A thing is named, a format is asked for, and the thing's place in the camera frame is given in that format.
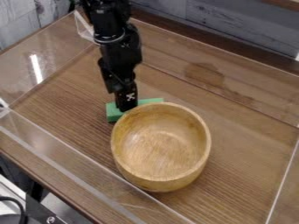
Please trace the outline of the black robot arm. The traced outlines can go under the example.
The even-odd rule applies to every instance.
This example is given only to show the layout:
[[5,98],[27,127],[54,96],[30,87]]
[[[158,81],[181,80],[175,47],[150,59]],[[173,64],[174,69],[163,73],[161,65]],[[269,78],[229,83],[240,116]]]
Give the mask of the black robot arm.
[[143,62],[142,39],[130,22],[129,0],[81,0],[94,26],[94,41],[102,57],[98,60],[107,91],[115,95],[117,108],[126,112],[138,105],[135,68]]

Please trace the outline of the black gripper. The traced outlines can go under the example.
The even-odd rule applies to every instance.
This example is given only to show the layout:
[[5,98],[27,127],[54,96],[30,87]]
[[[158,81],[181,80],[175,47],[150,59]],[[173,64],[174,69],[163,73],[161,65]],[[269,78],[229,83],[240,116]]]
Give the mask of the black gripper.
[[137,26],[131,23],[97,25],[95,42],[102,54],[98,66],[107,91],[115,93],[117,107],[126,112],[138,105],[135,69],[143,61],[143,53]]

